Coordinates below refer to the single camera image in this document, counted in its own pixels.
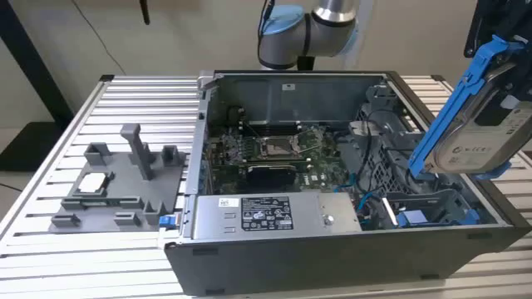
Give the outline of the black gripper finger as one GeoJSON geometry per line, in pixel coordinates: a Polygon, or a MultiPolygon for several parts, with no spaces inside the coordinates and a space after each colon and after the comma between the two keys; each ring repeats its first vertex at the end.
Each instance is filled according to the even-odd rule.
{"type": "Polygon", "coordinates": [[[478,125],[500,125],[522,102],[531,102],[531,56],[512,58],[491,80],[487,104],[476,116],[478,125]]]}

